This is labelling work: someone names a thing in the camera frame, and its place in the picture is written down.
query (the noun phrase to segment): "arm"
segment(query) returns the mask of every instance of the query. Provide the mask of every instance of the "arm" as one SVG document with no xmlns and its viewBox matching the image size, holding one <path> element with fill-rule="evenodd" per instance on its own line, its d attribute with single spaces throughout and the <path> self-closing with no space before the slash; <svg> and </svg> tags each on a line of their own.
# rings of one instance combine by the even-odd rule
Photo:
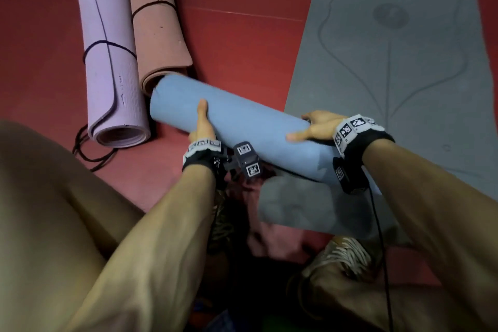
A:
<svg viewBox="0 0 498 332">
<path fill-rule="evenodd" d="M 332 139 L 345 116 L 303 115 L 312 125 L 288 140 Z M 448 292 L 498 327 L 498 203 L 388 140 L 363 154 L 395 216 Z"/>
<path fill-rule="evenodd" d="M 197 135 L 215 139 L 207 103 Z M 199 287 L 215 177 L 203 165 L 182 176 L 121 242 L 66 331 L 183 330 Z"/>
</svg>

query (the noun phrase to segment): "blue rolled yoga mat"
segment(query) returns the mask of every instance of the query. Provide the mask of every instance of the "blue rolled yoga mat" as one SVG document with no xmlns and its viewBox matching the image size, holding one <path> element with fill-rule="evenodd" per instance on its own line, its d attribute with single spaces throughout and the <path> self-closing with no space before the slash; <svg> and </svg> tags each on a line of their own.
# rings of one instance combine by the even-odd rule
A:
<svg viewBox="0 0 498 332">
<path fill-rule="evenodd" d="M 290 143 L 287 133 L 309 124 L 257 102 L 244 99 L 200 81 L 171 74 L 153 91 L 150 115 L 186 132 L 197 126 L 197 104 L 208 101 L 208 118 L 219 140 L 229 147 L 249 141 L 260 158 L 285 170 L 327 184 L 338 184 L 332 167 L 335 147 L 315 142 Z"/>
</svg>

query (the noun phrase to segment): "circle design on gray mat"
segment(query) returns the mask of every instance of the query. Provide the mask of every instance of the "circle design on gray mat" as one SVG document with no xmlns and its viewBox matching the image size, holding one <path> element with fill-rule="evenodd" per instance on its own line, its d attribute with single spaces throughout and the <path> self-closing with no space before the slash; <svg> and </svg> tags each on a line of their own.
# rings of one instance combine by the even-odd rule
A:
<svg viewBox="0 0 498 332">
<path fill-rule="evenodd" d="M 389 29 L 400 29 L 410 21 L 407 11 L 403 7 L 392 3 L 378 5 L 373 14 L 373 18 L 380 25 Z"/>
</svg>

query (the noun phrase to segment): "pink rolled yoga mat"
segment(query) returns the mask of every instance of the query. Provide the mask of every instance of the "pink rolled yoga mat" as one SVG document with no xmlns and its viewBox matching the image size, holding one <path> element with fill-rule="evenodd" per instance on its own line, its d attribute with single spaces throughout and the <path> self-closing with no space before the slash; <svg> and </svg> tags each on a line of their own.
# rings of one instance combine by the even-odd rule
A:
<svg viewBox="0 0 498 332">
<path fill-rule="evenodd" d="M 129 0 L 78 0 L 87 75 L 88 135 L 124 148 L 150 137 Z"/>
<path fill-rule="evenodd" d="M 174 0 L 131 0 L 140 88 L 151 95 L 163 75 L 186 74 L 192 57 L 183 38 Z"/>
</svg>

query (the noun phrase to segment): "wristband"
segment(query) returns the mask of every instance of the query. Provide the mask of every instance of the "wristband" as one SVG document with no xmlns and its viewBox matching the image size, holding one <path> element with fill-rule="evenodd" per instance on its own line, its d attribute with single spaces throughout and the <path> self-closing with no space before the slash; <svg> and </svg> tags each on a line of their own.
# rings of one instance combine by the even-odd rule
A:
<svg viewBox="0 0 498 332">
<path fill-rule="evenodd" d="M 211 139 L 199 139 L 189 145 L 187 152 L 183 155 L 182 171 L 192 164 L 204 165 L 209 168 L 216 179 L 216 188 L 225 188 L 225 169 L 223 162 L 227 159 L 227 150 L 220 141 Z"/>
<path fill-rule="evenodd" d="M 345 118 L 336 128 L 334 143 L 341 157 L 353 165 L 362 166 L 366 148 L 377 139 L 395 141 L 369 117 L 360 114 Z"/>
</svg>

